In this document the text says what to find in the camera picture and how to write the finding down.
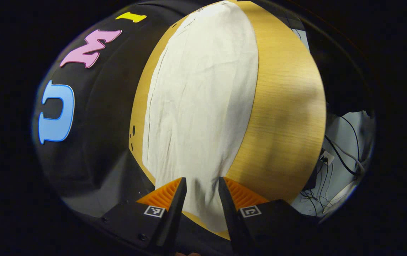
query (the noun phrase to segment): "wrinkled white fabric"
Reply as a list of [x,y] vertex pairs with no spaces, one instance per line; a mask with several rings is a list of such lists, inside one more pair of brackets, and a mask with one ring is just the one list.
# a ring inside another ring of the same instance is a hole
[[248,126],[259,53],[254,29],[234,3],[189,15],[170,38],[151,79],[143,164],[156,188],[187,179],[183,210],[227,230],[218,193]]

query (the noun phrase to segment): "pink letter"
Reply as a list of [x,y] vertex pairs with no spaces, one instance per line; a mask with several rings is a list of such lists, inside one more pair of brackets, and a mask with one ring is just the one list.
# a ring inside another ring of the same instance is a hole
[[88,52],[94,52],[95,50],[101,50],[106,48],[106,46],[99,42],[99,40],[104,40],[106,43],[112,42],[117,36],[121,34],[121,30],[117,31],[102,31],[95,30],[85,37],[86,45],[72,50],[70,53],[64,57],[60,67],[64,66],[66,63],[84,63],[85,68],[90,68],[99,57],[99,52],[93,54],[85,54]]

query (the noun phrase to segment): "wood grain surface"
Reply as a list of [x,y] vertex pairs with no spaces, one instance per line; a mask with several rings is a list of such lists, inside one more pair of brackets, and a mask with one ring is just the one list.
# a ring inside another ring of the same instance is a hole
[[[322,80],[311,54],[284,23],[250,1],[231,2],[254,27],[259,70],[248,127],[226,176],[267,199],[291,203],[311,175],[324,140]],[[148,91],[161,53],[186,18],[172,25],[157,43],[143,69],[132,107],[129,148],[153,184],[155,178],[142,162]],[[198,217],[183,214],[206,228]],[[227,231],[215,234],[229,239]]]

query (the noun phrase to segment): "power strip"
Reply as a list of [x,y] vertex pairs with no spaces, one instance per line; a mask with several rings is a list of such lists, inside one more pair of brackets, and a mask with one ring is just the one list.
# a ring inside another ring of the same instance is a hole
[[326,151],[325,149],[322,149],[323,153],[319,156],[319,159],[322,160],[325,157],[328,159],[327,162],[324,162],[324,164],[330,165],[332,164],[333,160],[335,159],[335,157],[333,155],[331,155],[328,151]]

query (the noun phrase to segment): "floor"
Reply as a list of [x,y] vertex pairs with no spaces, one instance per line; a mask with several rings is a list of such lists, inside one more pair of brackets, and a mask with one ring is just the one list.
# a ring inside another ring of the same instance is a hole
[[[365,112],[354,112],[347,113],[346,115],[344,115],[344,118],[346,118],[353,125],[357,133],[360,155],[362,154],[362,150],[364,148],[363,133],[361,132],[361,121],[362,118],[364,117],[366,117]],[[326,135],[332,141],[336,142],[346,152],[357,157],[357,144],[354,132],[350,125],[343,118],[336,117],[334,120],[327,122]],[[316,200],[312,200],[312,203],[314,204],[313,207],[311,201],[308,200],[307,198],[304,198],[301,195],[297,196],[296,199],[291,204],[292,207],[294,207],[297,211],[299,211],[302,214],[312,216],[317,215],[319,217],[323,216],[323,208],[330,209],[331,207],[331,205],[328,204],[327,200],[332,201],[332,199],[342,189],[344,189],[349,183],[351,183],[354,180],[354,176],[345,169],[340,159],[337,157],[335,151],[333,150],[332,146],[330,146],[326,139],[324,139],[322,147],[326,151],[328,151],[331,155],[335,156],[335,159],[328,167],[328,170],[327,165],[324,164],[321,172],[319,172],[319,174],[317,175],[316,187],[311,190],[316,198],[321,199],[323,207]],[[341,151],[339,152],[341,158],[346,163],[346,165],[351,170],[355,170],[356,167],[355,161],[349,156],[343,154]]]

